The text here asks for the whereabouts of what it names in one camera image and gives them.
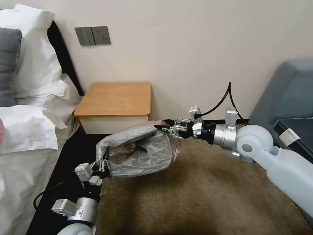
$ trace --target bedside table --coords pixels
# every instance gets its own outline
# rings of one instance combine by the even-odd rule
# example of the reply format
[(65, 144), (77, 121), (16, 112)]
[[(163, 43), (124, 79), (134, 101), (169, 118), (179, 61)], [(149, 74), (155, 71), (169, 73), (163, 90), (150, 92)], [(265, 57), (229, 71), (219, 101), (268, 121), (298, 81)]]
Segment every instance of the bedside table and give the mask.
[(150, 121), (150, 82), (93, 83), (78, 105), (86, 134), (112, 134)]

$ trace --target black headboard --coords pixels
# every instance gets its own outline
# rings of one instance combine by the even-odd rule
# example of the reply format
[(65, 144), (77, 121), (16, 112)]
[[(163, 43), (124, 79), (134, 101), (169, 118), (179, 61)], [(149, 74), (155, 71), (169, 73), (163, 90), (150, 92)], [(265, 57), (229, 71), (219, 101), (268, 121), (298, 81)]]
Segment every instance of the black headboard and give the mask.
[(54, 21), (52, 21), (50, 28), (48, 28), (48, 38), (51, 45), (55, 49), (56, 56), (58, 57), (62, 68), (62, 73), (66, 73), (71, 78), (76, 89), (78, 90), (79, 95), (83, 96), (84, 93), (74, 70), (71, 57), (63, 41), (60, 30)]

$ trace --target white wall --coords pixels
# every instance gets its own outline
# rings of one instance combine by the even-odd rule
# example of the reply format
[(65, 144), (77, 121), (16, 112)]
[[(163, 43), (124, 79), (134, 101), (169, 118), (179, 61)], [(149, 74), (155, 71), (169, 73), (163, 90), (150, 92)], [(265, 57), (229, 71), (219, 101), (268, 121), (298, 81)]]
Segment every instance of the white wall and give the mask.
[[(151, 81), (152, 118), (211, 109), (228, 81), (248, 118), (277, 65), (313, 57), (312, 0), (0, 0), (56, 12), (84, 90)], [(108, 26), (112, 45), (80, 46), (74, 27)], [(206, 119), (224, 118), (229, 99)]]

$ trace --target gray switch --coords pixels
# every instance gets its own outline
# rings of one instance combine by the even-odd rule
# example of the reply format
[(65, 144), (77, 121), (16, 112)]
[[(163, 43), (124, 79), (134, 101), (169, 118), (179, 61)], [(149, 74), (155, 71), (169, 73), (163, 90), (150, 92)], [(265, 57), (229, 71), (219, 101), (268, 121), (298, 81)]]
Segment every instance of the gray switch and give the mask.
[(80, 45), (95, 45), (95, 40), (90, 27), (75, 28)]
[(96, 45), (110, 45), (110, 36), (107, 26), (91, 27), (92, 34), (95, 39)]

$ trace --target clear plastic bag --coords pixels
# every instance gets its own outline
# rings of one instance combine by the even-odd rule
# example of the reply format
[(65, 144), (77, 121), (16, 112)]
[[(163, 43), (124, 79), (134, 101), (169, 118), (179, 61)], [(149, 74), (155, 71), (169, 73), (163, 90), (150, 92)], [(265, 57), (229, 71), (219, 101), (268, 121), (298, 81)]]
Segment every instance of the clear plastic bag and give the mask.
[(97, 162), (108, 149), (110, 176), (135, 177), (168, 168), (179, 153), (180, 141), (170, 138), (154, 125), (161, 121), (146, 122), (125, 131), (105, 137), (97, 144)]

